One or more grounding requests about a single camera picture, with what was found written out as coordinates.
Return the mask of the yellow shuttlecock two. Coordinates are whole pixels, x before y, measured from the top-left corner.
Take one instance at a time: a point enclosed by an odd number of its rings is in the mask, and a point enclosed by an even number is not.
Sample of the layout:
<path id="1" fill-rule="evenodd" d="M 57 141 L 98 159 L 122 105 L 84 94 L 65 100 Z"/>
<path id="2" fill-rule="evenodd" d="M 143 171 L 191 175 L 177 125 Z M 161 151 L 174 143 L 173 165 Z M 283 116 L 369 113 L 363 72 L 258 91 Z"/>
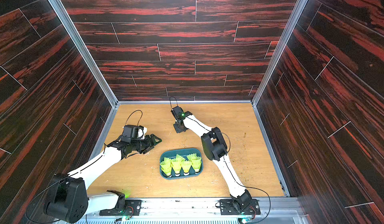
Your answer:
<path id="1" fill-rule="evenodd" d="M 183 156 L 177 154 L 176 157 L 175 157 L 175 161 L 176 162 L 184 162 L 185 158 Z"/>

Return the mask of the yellow shuttlecock eight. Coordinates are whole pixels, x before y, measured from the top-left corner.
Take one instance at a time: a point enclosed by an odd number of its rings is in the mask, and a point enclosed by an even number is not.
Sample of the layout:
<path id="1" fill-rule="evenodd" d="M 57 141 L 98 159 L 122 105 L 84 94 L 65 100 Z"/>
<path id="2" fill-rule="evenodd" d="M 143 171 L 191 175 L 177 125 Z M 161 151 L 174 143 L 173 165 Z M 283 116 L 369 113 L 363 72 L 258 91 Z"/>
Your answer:
<path id="1" fill-rule="evenodd" d="M 172 161 L 170 158 L 164 158 L 164 160 L 160 162 L 160 167 L 167 178 L 172 176 Z"/>

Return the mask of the yellow shuttlecock three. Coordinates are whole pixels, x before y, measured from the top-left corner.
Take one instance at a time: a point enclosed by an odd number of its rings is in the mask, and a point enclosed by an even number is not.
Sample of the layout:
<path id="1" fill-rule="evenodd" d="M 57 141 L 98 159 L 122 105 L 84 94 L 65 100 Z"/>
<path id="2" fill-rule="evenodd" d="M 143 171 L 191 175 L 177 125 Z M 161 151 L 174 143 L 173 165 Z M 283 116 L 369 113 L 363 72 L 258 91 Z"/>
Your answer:
<path id="1" fill-rule="evenodd" d="M 193 154 L 189 154 L 189 155 L 187 155 L 187 159 L 189 160 L 189 161 L 195 161 L 195 160 L 197 160 L 198 159 L 198 156 L 197 156 L 197 154 L 196 153 L 193 153 Z"/>

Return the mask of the yellow shuttlecock nine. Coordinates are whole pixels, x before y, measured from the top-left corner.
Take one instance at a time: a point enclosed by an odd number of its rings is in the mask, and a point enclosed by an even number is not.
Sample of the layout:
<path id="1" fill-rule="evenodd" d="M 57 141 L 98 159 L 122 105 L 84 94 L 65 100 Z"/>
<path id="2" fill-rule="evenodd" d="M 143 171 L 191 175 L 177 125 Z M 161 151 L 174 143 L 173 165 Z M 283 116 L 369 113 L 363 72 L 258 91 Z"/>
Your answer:
<path id="1" fill-rule="evenodd" d="M 182 169 L 182 161 L 178 160 L 178 159 L 172 159 L 171 160 L 171 166 L 172 166 L 172 169 L 175 172 L 175 176 L 179 177 L 180 176 L 180 171 Z"/>

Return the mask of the yellow shuttlecock one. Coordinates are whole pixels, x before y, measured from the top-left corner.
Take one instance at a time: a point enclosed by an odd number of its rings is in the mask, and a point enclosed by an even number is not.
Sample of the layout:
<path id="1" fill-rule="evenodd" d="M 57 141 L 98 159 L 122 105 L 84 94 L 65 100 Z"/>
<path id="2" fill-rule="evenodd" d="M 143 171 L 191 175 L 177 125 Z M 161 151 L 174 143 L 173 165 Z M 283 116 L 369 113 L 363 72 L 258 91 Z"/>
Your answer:
<path id="1" fill-rule="evenodd" d="M 195 173 L 199 173 L 201 171 L 201 165 L 202 165 L 202 158 L 196 157 L 191 160 L 192 168 L 194 169 Z"/>

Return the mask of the yellow shuttlecock four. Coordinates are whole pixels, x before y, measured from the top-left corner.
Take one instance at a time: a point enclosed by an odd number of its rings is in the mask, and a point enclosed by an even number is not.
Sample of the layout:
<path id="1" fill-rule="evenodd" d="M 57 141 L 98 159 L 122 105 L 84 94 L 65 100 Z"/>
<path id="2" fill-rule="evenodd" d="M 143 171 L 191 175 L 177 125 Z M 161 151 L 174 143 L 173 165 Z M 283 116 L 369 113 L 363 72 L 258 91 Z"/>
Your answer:
<path id="1" fill-rule="evenodd" d="M 183 169 L 184 176 L 188 176 L 190 174 L 190 169 L 192 167 L 192 162 L 191 161 L 184 161 L 181 162 L 181 166 Z"/>

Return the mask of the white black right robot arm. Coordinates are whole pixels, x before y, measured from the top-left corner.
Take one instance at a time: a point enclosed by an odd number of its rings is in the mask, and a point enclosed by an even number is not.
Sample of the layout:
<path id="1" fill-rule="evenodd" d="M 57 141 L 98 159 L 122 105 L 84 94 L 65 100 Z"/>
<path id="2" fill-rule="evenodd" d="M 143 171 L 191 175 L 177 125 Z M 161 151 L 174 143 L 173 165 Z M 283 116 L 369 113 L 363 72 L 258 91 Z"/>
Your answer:
<path id="1" fill-rule="evenodd" d="M 221 130 L 203 124 L 191 112 L 184 112 L 179 106 L 172 108 L 171 113 L 176 120 L 174 128 L 177 133 L 191 130 L 201 138 L 206 157 L 216 164 L 227 183 L 236 212 L 243 213 L 251 204 L 252 196 L 231 164 Z"/>

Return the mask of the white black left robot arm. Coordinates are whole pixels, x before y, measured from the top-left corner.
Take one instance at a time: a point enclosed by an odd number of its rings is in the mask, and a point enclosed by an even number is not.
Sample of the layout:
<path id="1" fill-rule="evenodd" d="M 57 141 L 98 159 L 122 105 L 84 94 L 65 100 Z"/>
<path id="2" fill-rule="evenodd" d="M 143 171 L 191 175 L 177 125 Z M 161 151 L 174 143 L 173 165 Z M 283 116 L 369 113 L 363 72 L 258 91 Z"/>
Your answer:
<path id="1" fill-rule="evenodd" d="M 128 209 L 125 194 L 108 190 L 104 194 L 90 196 L 88 188 L 107 169 L 128 158 L 131 153 L 146 154 L 161 142 L 162 139 L 154 134 L 130 141 L 118 137 L 89 162 L 54 178 L 44 201 L 44 214 L 71 224 L 97 211 L 123 214 Z"/>

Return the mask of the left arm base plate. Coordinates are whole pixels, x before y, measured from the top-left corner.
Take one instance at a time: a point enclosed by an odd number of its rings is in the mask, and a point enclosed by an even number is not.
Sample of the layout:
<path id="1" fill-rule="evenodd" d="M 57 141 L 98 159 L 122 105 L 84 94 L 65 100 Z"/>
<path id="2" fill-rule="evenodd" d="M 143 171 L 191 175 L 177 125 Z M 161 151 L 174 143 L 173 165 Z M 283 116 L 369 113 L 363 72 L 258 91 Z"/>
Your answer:
<path id="1" fill-rule="evenodd" d="M 125 199 L 125 204 L 122 208 L 101 210 L 99 216 L 139 216 L 141 211 L 142 201 L 137 199 Z"/>

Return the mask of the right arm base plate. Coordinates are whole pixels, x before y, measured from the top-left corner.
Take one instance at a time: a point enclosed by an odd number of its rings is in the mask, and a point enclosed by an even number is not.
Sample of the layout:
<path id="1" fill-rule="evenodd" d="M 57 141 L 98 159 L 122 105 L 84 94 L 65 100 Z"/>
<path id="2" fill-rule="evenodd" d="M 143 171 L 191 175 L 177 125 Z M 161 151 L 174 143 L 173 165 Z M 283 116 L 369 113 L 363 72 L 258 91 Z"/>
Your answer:
<path id="1" fill-rule="evenodd" d="M 241 204 L 234 203 L 232 199 L 220 199 L 217 208 L 222 216 L 246 215 L 258 216 L 261 214 L 257 199 L 251 199 L 250 204 L 241 207 Z"/>

